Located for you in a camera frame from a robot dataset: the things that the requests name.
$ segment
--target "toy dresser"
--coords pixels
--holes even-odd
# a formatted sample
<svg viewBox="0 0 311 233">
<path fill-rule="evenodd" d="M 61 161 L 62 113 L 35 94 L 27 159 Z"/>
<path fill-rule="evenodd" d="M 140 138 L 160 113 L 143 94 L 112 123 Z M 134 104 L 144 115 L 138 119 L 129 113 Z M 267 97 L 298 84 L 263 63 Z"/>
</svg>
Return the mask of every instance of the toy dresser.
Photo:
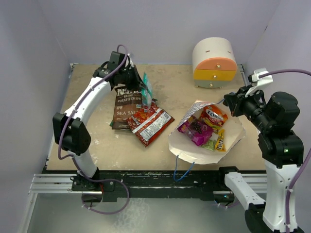
<svg viewBox="0 0 311 233">
<path fill-rule="evenodd" d="M 220 37 L 201 40 L 193 49 L 192 68 L 195 86 L 225 86 L 237 72 L 231 43 Z"/>
</svg>

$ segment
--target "white wall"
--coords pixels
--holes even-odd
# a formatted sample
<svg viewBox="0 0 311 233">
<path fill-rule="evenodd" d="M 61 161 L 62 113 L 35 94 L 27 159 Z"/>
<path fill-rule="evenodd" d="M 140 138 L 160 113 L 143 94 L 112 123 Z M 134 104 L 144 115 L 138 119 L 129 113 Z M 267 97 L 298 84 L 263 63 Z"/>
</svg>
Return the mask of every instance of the white wall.
<svg viewBox="0 0 311 233">
<path fill-rule="evenodd" d="M 16 233 L 42 171 L 69 62 L 35 0 L 0 3 L 0 232 Z"/>
<path fill-rule="evenodd" d="M 265 67 L 269 71 L 300 68 L 311 71 L 311 1 L 284 0 L 269 22 L 268 28 L 246 63 L 247 73 Z M 266 100 L 272 93 L 285 91 L 298 99 L 300 115 L 294 131 L 303 140 L 305 155 L 311 147 L 311 77 L 303 74 L 274 75 L 266 90 Z M 297 183 L 297 221 L 305 231 L 311 231 L 311 163 Z"/>
<path fill-rule="evenodd" d="M 136 63 L 191 64 L 219 36 L 245 63 L 280 0 L 39 0 L 71 63 L 101 64 L 121 43 Z"/>
</svg>

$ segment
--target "blue snack bag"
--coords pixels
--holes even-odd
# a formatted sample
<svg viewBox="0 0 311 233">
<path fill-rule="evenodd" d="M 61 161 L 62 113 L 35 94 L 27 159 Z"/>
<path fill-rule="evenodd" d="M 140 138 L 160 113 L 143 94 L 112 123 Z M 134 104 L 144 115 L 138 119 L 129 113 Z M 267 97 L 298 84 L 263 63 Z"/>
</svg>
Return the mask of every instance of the blue snack bag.
<svg viewBox="0 0 311 233">
<path fill-rule="evenodd" d="M 142 101 L 142 107 L 144 109 L 145 112 L 148 111 L 148 109 L 151 106 L 151 102 L 152 102 L 152 87 L 151 87 L 151 83 L 148 80 L 147 74 L 144 73 L 144 77 L 142 79 L 142 82 L 147 86 L 147 89 L 143 89 L 141 91 L 141 101 Z"/>
</svg>

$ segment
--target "gray floor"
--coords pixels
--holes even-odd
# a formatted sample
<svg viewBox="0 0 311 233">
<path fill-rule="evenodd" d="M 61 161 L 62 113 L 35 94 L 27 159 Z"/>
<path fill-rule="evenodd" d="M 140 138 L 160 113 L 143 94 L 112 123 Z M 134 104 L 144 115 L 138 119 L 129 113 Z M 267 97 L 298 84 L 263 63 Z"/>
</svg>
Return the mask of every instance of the gray floor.
<svg viewBox="0 0 311 233">
<path fill-rule="evenodd" d="M 117 203 L 101 203 L 112 211 Z M 196 199 L 131 199 L 120 214 L 103 216 L 81 207 L 81 195 L 39 194 L 28 233 L 248 233 L 244 209 L 217 208 Z"/>
</svg>

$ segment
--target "wooden tabletop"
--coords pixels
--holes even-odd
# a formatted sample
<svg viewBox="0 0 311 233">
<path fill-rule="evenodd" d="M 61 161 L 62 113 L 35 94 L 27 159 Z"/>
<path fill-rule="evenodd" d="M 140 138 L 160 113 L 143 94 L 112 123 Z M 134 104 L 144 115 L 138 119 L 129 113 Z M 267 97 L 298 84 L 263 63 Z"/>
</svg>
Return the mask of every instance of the wooden tabletop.
<svg viewBox="0 0 311 233">
<path fill-rule="evenodd" d="M 73 71 L 62 113 L 79 98 L 98 65 L 77 65 Z M 224 94 L 236 92 L 244 82 L 240 72 L 222 89 L 194 87 L 190 65 L 137 65 L 139 73 L 147 73 L 158 106 L 175 121 L 147 148 L 131 131 L 112 130 L 109 126 L 116 92 L 99 104 L 90 117 L 87 129 L 91 135 L 90 154 L 100 170 L 174 170 L 176 156 L 169 151 L 168 135 L 196 100 L 218 102 Z M 264 160 L 258 147 L 256 128 L 246 117 L 239 117 L 246 129 L 243 138 L 217 164 L 195 165 L 195 170 L 215 170 L 220 166 L 236 166 L 240 170 L 263 170 Z M 190 164 L 179 160 L 178 169 L 187 170 Z M 52 146 L 47 170 L 76 170 L 70 158 L 58 160 L 57 145 Z"/>
</svg>

